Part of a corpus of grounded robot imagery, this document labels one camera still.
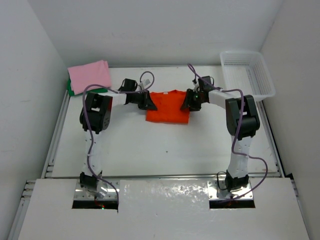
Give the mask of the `orange t shirt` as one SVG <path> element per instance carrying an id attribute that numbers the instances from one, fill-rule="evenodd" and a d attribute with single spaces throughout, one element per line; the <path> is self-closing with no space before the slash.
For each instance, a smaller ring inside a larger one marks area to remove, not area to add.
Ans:
<path id="1" fill-rule="evenodd" d="M 190 110 L 181 110 L 186 91 L 172 90 L 151 92 L 150 97 L 157 110 L 147 110 L 145 120 L 153 123 L 188 124 Z"/>

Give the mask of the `pink t shirt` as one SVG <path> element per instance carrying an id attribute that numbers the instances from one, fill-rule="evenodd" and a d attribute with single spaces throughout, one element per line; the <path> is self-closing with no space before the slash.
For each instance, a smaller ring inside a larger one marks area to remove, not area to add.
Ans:
<path id="1" fill-rule="evenodd" d="M 72 66 L 67 70 L 71 80 L 71 88 L 76 95 L 83 93 L 84 89 L 92 84 L 107 88 L 112 86 L 109 65 L 106 60 Z"/>

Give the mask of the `green t shirt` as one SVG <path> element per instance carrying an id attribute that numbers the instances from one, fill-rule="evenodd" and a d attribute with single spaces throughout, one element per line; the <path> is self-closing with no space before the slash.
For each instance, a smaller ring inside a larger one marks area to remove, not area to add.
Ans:
<path id="1" fill-rule="evenodd" d="M 68 91 L 68 95 L 69 95 L 70 97 L 78 96 L 78 95 L 81 95 L 81 94 L 82 94 L 82 93 L 75 94 L 75 92 L 72 90 L 71 79 L 70 79 L 70 78 L 69 78 L 68 81 L 67 81 L 67 91 Z M 89 92 L 100 94 L 100 93 L 107 93 L 108 90 L 107 90 L 107 89 L 104 89 L 104 88 L 97 88 L 97 89 L 89 90 Z"/>

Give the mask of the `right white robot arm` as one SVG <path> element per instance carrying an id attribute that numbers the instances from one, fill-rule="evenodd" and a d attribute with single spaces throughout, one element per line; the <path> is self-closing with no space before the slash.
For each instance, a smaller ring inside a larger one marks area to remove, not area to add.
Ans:
<path id="1" fill-rule="evenodd" d="M 252 95 L 240 89 L 215 87 L 210 76 L 195 78 L 194 88 L 186 90 L 181 110 L 197 112 L 208 103 L 225 110 L 226 127 L 231 136 L 231 155 L 225 176 L 228 192 L 246 187 L 249 183 L 248 159 L 253 137 L 260 128 L 260 119 Z"/>

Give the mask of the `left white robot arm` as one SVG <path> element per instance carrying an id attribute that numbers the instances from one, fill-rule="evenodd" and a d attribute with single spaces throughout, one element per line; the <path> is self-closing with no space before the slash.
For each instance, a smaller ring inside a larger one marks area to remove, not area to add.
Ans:
<path id="1" fill-rule="evenodd" d="M 103 189 L 103 183 L 114 187 L 102 178 L 102 142 L 100 138 L 110 125 L 113 107 L 136 104 L 140 110 L 157 110 L 149 92 L 154 82 L 154 79 L 137 82 L 126 78 L 117 90 L 100 84 L 91 84 L 84 89 L 79 117 L 85 132 L 86 143 L 86 157 L 79 177 L 82 188 L 98 193 Z"/>

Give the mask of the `white plastic basket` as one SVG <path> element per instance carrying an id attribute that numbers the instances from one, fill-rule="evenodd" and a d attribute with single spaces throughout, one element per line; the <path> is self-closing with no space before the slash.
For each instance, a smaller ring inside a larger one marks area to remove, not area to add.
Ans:
<path id="1" fill-rule="evenodd" d="M 256 51 L 223 51 L 220 62 L 225 86 L 252 95 L 256 102 L 272 98 L 275 86 L 263 55 Z"/>

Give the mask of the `white front cover panel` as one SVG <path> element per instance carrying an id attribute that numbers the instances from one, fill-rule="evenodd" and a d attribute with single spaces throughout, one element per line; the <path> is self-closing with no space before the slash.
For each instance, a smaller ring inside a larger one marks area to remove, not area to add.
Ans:
<path id="1" fill-rule="evenodd" d="M 306 240 L 292 183 L 269 178 L 253 208 L 211 209 L 205 180 L 122 180 L 118 210 L 74 209 L 74 179 L 39 179 L 21 240 Z"/>

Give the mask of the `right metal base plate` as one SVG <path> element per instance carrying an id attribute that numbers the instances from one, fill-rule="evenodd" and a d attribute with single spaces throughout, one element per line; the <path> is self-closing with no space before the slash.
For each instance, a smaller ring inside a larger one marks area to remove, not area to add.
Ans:
<path id="1" fill-rule="evenodd" d="M 217 180 L 213 178 L 207 181 L 207 193 L 210 201 L 223 201 L 227 199 L 235 199 L 238 201 L 254 200 L 252 193 L 252 185 L 250 182 L 246 186 L 228 191 L 223 179 Z"/>

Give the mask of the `metal base plate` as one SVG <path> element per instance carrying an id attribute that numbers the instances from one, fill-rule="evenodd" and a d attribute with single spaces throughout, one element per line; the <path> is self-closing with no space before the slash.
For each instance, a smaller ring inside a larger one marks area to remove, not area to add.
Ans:
<path id="1" fill-rule="evenodd" d="M 75 192 L 73 196 L 74 201 L 116 201 L 117 193 L 120 191 L 120 180 L 107 179 L 115 189 L 108 183 L 98 182 L 96 190 L 87 189 L 85 186 L 81 186 L 78 179 L 75 185 Z"/>
<path id="2" fill-rule="evenodd" d="M 223 179 L 217 180 L 213 178 L 207 181 L 207 193 L 210 201 L 223 201 L 227 199 L 235 199 L 238 201 L 254 200 L 252 193 L 252 185 L 250 182 L 246 186 L 228 191 Z"/>

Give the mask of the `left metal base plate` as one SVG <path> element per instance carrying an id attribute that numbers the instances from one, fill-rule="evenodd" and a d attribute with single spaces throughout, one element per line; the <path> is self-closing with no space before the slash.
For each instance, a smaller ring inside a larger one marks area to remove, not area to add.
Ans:
<path id="1" fill-rule="evenodd" d="M 75 192 L 73 196 L 74 201 L 116 201 L 117 193 L 120 191 L 120 180 L 107 179 L 115 189 L 108 183 L 98 182 L 96 190 L 87 189 L 85 186 L 81 186 L 78 179 L 75 185 Z"/>

